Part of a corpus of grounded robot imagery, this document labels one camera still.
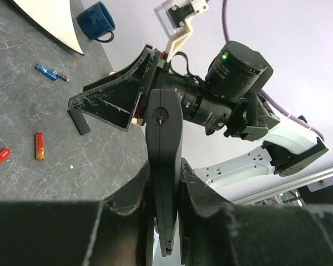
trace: mug handle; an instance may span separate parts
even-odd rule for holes
[[[112,42],[113,39],[115,38],[115,34],[113,34],[113,32],[109,32],[109,33],[111,33],[111,37],[108,40],[99,40],[98,38],[94,38],[94,40],[97,40],[98,42],[101,42],[101,43]]]

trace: camera lens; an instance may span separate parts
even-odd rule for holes
[[[163,87],[175,90],[186,121],[220,130],[231,115],[230,103],[182,77],[170,74]]]

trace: blue battery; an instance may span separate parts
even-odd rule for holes
[[[43,75],[49,77],[53,81],[56,81],[58,79],[56,75],[54,75],[51,71],[49,71],[48,69],[46,69],[44,66],[42,66],[40,64],[36,64],[34,66],[34,68],[36,68],[39,72],[41,72]]]

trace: black plastic piece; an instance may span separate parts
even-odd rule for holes
[[[183,113],[176,92],[153,89],[145,129],[162,256],[171,255],[178,209]]]
[[[309,122],[309,121],[306,119],[306,117],[304,117],[303,115],[300,115],[300,116],[298,117],[298,119],[302,120],[302,121],[305,122],[306,124]]]
[[[187,4],[183,7],[174,6],[174,9],[175,10],[173,10],[173,8],[170,8],[166,12],[168,17],[171,18],[171,22],[174,28],[179,28],[181,26],[180,22],[183,22],[185,18],[194,11],[191,4]]]
[[[242,140],[255,141],[266,136],[270,129],[280,123],[280,119],[268,112],[259,97],[256,98],[258,100],[256,125],[249,124],[248,112],[254,114],[254,110],[249,110],[248,103],[240,103],[233,108],[232,115],[227,122],[227,130],[223,134],[225,137],[240,137]]]
[[[287,149],[267,141],[264,141],[263,147],[272,158],[270,163],[275,166],[274,174],[279,174],[280,176],[290,176],[300,172],[329,150],[319,137],[317,138],[316,146],[298,155],[292,154]]]
[[[216,132],[216,131],[213,130],[213,129],[208,129],[207,127],[205,127],[206,136],[211,136],[214,132]]]
[[[130,66],[85,86],[82,93],[69,99],[68,107],[127,131],[142,93],[153,88],[160,55],[146,46]]]
[[[333,265],[332,205],[235,206],[181,170],[183,265]],[[105,201],[0,202],[0,266],[152,266],[154,216],[148,163]]]
[[[81,136],[83,136],[91,131],[82,112],[80,112],[79,110],[76,110],[76,109],[69,109],[68,113]]]

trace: screw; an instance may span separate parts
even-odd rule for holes
[[[113,201],[108,201],[107,202],[107,205],[112,208],[112,207],[115,207],[116,206],[116,202],[113,202]]]
[[[156,119],[157,123],[159,123],[159,125],[163,124],[165,122],[165,118],[162,116],[158,116]]]

